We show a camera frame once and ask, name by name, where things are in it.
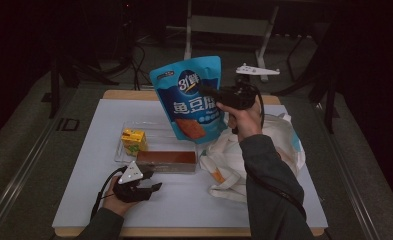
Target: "white mount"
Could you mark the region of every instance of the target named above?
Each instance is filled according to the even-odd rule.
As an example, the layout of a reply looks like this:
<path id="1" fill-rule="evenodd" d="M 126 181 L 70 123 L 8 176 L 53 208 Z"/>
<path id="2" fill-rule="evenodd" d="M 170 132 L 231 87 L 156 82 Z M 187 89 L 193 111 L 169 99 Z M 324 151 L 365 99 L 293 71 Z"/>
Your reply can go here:
<path id="1" fill-rule="evenodd" d="M 236 73 L 246 74 L 246 75 L 279 75 L 280 70 L 277 69 L 276 71 L 273 71 L 265 68 L 256 68 L 256 67 L 246 66 L 246 63 L 243 63 L 243 66 L 238 67 L 236 69 Z"/>
<path id="2" fill-rule="evenodd" d="M 134 180 L 142 179 L 143 173 L 140 171 L 139 167 L 137 167 L 136 161 L 132 161 L 124 174 L 122 174 L 121 178 L 118 180 L 119 184 L 128 183 Z"/>

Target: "blue snack bag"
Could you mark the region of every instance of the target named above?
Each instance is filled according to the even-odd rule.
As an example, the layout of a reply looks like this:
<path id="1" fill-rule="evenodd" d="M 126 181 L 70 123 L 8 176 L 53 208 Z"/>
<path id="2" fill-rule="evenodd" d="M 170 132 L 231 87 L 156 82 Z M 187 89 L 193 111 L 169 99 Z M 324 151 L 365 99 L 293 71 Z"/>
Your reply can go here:
<path id="1" fill-rule="evenodd" d="M 191 58 L 150 72 L 150 79 L 179 140 L 197 144 L 217 139 L 226 128 L 224 113 L 199 86 L 220 86 L 221 60 L 218 56 Z"/>

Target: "small box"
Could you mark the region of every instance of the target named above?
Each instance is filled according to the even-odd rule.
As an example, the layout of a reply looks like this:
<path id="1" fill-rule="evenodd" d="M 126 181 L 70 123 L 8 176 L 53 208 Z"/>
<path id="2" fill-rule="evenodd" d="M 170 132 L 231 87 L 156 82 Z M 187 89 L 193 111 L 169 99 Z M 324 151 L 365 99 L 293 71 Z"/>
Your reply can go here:
<path id="1" fill-rule="evenodd" d="M 121 141 L 127 155 L 136 157 L 139 151 L 147 150 L 146 135 L 142 130 L 125 128 L 121 135 Z"/>
<path id="2" fill-rule="evenodd" d="M 154 172 L 194 173 L 196 153 L 192 151 L 140 151 L 137 164 L 145 165 Z"/>

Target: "white plastic bag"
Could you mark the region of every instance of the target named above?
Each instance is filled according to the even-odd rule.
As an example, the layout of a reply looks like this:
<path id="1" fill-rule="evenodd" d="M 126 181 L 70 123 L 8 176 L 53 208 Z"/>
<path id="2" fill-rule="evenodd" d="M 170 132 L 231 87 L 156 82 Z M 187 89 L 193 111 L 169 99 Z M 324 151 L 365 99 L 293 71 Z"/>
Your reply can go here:
<path id="1" fill-rule="evenodd" d="M 305 164 L 305 152 L 290 120 L 287 114 L 265 115 L 262 132 L 271 137 L 281 159 L 297 176 Z M 237 135 L 231 129 L 224 130 L 217 141 L 208 145 L 205 154 L 200 157 L 200 164 L 219 183 L 209 188 L 212 196 L 246 202 L 246 171 L 242 150 Z"/>

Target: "yellow juice box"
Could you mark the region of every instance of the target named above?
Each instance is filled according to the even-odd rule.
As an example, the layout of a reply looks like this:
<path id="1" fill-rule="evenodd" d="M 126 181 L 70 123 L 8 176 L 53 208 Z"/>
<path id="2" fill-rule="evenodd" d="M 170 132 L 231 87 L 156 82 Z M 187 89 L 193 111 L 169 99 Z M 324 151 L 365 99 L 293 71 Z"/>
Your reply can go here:
<path id="1" fill-rule="evenodd" d="M 139 151 L 147 150 L 146 135 L 142 130 L 125 128 L 121 135 L 125 152 L 130 156 L 137 156 Z"/>

